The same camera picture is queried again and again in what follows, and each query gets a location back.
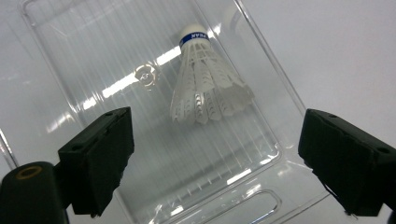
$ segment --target blue band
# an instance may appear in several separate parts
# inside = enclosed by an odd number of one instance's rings
[[[209,40],[209,37],[207,37],[207,34],[202,33],[202,32],[194,32],[194,33],[189,33],[189,34],[185,35],[183,38],[181,38],[180,43],[178,43],[178,45],[181,48],[187,41],[196,39],[196,38]]]

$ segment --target white shuttlecock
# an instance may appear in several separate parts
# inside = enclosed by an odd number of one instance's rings
[[[171,104],[173,120],[207,123],[252,103],[253,92],[211,47],[205,28],[192,24],[180,34],[182,62]]]

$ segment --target transparent plastic tray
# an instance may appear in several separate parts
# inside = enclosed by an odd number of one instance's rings
[[[81,128],[132,108],[118,189],[132,222],[282,222],[326,194],[297,155],[304,107],[242,2],[28,0],[21,12]],[[178,33],[193,22],[256,96],[205,125],[169,115]]]

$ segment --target white surface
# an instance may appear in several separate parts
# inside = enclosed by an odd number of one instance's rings
[[[246,0],[307,108],[334,113],[396,147],[396,2]],[[386,223],[346,217],[333,197],[288,223]]]

